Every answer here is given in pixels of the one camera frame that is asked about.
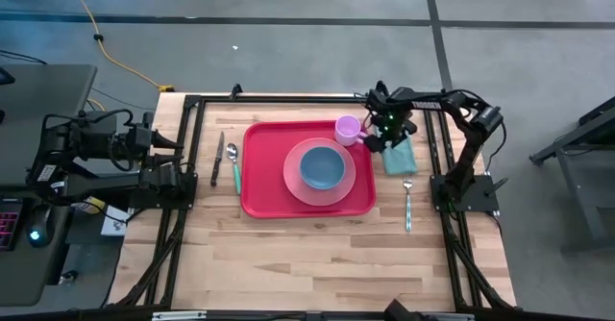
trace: concrete floor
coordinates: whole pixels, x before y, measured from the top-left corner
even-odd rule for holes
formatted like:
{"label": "concrete floor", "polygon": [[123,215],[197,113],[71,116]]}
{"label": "concrete floor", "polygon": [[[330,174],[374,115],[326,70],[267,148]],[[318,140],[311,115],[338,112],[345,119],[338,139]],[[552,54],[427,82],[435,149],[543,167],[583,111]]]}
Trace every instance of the concrete floor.
{"label": "concrete floor", "polygon": [[[94,12],[115,14],[430,17],[426,0],[86,1]],[[615,19],[615,0],[436,3],[440,18],[449,20]],[[83,11],[77,0],[0,0],[2,10]],[[363,92],[379,79],[390,87],[441,88],[430,27],[101,24],[101,30],[113,56],[182,91],[230,91],[233,84],[241,83],[246,91]],[[156,90],[105,61],[92,33],[85,23],[0,21],[0,49],[53,63],[95,64],[97,88],[154,107]],[[615,256],[561,256],[562,245],[582,239],[583,224],[556,162],[547,161],[539,168],[528,160],[528,155],[570,129],[580,115],[615,94],[613,33],[443,29],[454,86],[472,89],[503,108],[508,142],[494,159],[492,173],[510,179],[498,197],[511,278],[524,309],[603,318],[615,315]],[[91,96],[108,109],[121,107],[95,92]],[[499,141],[497,134],[484,153],[493,152]],[[107,287],[79,288],[104,291]],[[69,308],[97,306],[101,301],[96,298],[73,300]]]}

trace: pink cup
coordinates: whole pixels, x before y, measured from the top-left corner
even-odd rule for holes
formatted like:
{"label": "pink cup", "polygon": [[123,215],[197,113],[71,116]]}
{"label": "pink cup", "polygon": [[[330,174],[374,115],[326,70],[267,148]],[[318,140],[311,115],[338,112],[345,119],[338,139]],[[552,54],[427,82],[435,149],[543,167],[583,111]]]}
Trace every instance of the pink cup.
{"label": "pink cup", "polygon": [[361,131],[361,122],[353,115],[342,115],[335,122],[335,140],[343,146],[363,143],[367,134]]}

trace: blue bowl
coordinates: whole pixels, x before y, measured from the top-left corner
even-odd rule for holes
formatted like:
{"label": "blue bowl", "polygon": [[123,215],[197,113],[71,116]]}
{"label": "blue bowl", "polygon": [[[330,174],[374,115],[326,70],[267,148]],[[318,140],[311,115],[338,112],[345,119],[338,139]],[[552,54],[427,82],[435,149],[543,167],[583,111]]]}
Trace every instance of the blue bowl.
{"label": "blue bowl", "polygon": [[301,178],[307,185],[328,190],[335,187],[346,173],[346,164],[335,150],[329,147],[315,147],[301,158]]}

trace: green-handled spoon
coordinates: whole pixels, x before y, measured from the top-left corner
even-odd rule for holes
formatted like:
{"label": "green-handled spoon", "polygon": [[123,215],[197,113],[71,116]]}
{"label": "green-handled spoon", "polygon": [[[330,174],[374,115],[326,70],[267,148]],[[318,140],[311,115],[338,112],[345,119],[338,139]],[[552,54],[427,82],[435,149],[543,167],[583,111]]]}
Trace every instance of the green-handled spoon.
{"label": "green-handled spoon", "polygon": [[237,194],[241,194],[241,177],[239,176],[239,166],[237,166],[237,146],[229,143],[227,145],[227,153],[229,154],[229,159],[233,161],[234,185],[237,188]]}

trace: wooden table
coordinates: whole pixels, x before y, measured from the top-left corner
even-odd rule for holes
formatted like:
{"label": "wooden table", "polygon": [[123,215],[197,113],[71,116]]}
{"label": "wooden table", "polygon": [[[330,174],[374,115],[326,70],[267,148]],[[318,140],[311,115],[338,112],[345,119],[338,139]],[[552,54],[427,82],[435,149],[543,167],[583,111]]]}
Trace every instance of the wooden table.
{"label": "wooden table", "polygon": [[[184,97],[161,95],[155,127],[163,135],[176,136]],[[442,227],[431,205],[431,159],[419,111],[413,116],[419,126],[412,137],[419,172],[413,176],[410,234],[405,231],[402,179],[384,173],[380,155],[373,155],[377,203],[362,216],[253,219],[239,205],[232,163],[226,158],[220,165],[218,187],[209,186],[221,130],[226,142],[235,143],[242,152],[243,135],[254,123],[336,119],[341,113],[362,117],[365,109],[358,105],[207,104],[196,163],[197,200],[185,227],[174,309],[382,311],[394,298],[408,309],[454,309]],[[191,118],[189,133],[193,122]],[[458,154],[464,138],[453,121],[449,123]],[[437,139],[443,152],[441,137]],[[442,160],[441,165],[446,170],[446,162]],[[467,221],[477,265],[502,297],[514,304],[496,224],[481,213],[468,213]],[[159,210],[147,210],[130,223],[110,303],[122,298],[149,265],[159,223]],[[469,301],[467,276],[463,269],[460,274]],[[164,279],[163,273],[157,300]]]}

